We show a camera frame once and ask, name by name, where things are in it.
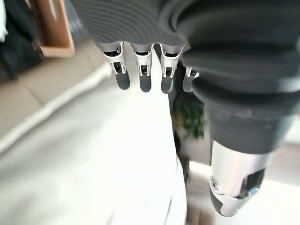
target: white cloth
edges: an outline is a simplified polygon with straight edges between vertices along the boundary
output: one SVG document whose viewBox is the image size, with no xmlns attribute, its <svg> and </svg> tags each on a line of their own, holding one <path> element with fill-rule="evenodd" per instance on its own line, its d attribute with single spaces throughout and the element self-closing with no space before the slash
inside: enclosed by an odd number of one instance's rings
<svg viewBox="0 0 300 225">
<path fill-rule="evenodd" d="M 1 225 L 184 224 L 184 180 L 158 58 L 149 93 L 139 88 L 132 54 L 127 63 L 129 90 L 106 79 L 1 153 Z"/>
<path fill-rule="evenodd" d="M 4 0 L 0 0 L 0 42 L 5 41 L 5 36 L 7 34 L 5 4 Z"/>
</svg>

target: robotic hand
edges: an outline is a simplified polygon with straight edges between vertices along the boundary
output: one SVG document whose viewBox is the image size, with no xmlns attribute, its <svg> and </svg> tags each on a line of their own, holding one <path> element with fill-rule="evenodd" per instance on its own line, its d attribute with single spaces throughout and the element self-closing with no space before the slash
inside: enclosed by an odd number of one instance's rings
<svg viewBox="0 0 300 225">
<path fill-rule="evenodd" d="M 205 105 L 210 123 L 210 196 L 233 216 L 260 188 L 270 153 L 299 110 L 300 2 L 297 0 L 71 0 L 128 89 L 123 42 L 136 58 L 142 91 L 151 89 L 151 54 L 162 48 L 162 83 L 170 93 L 179 56 L 183 82 Z"/>
</svg>

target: black fingertip pad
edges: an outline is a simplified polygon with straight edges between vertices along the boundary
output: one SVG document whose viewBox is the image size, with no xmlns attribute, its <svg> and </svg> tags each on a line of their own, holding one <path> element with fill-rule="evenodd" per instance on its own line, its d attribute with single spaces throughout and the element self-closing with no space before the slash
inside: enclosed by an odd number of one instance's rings
<svg viewBox="0 0 300 225">
<path fill-rule="evenodd" d="M 194 79 L 195 79 L 195 77 L 193 77 L 193 76 L 190 76 L 190 77 L 184 76 L 182 88 L 185 92 L 187 92 L 187 93 L 192 92 L 192 90 L 193 90 L 192 83 L 193 83 Z"/>
<path fill-rule="evenodd" d="M 214 206 L 215 210 L 218 212 L 218 214 L 220 214 L 221 216 L 224 217 L 224 215 L 222 215 L 221 213 L 221 208 L 223 206 L 223 203 L 221 203 L 213 194 L 212 190 L 210 190 L 210 199 L 211 199 L 211 203 Z"/>
<path fill-rule="evenodd" d="M 151 84 L 151 75 L 143 75 L 140 76 L 140 87 L 143 92 L 149 92 L 151 90 L 152 84 Z"/>
<path fill-rule="evenodd" d="M 173 78 L 162 77 L 161 79 L 161 91 L 165 94 L 169 94 L 173 88 Z"/>
<path fill-rule="evenodd" d="M 127 90 L 130 87 L 130 79 L 129 79 L 128 71 L 126 71 L 126 73 L 124 74 L 119 72 L 116 75 L 116 80 L 119 88 L 121 88 L 122 90 Z"/>
</svg>

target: green leaves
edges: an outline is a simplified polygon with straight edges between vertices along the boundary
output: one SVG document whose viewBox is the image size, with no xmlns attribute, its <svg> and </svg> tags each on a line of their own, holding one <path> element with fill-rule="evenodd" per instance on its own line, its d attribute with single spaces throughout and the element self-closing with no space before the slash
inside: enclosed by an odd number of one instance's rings
<svg viewBox="0 0 300 225">
<path fill-rule="evenodd" d="M 181 124 L 175 123 L 178 127 L 184 127 L 188 136 L 194 138 L 204 136 L 204 106 L 196 104 L 176 103 L 174 107 L 174 117 L 180 118 L 177 121 L 183 121 Z"/>
</svg>

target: robotic finger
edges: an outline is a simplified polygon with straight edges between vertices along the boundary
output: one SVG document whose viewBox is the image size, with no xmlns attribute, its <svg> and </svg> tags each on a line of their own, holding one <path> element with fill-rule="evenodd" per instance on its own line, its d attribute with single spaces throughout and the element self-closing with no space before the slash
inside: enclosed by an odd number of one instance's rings
<svg viewBox="0 0 300 225">
<path fill-rule="evenodd" d="M 247 154 L 214 141 L 210 197 L 216 211 L 231 217 L 254 196 L 263 181 L 270 153 Z"/>
</svg>

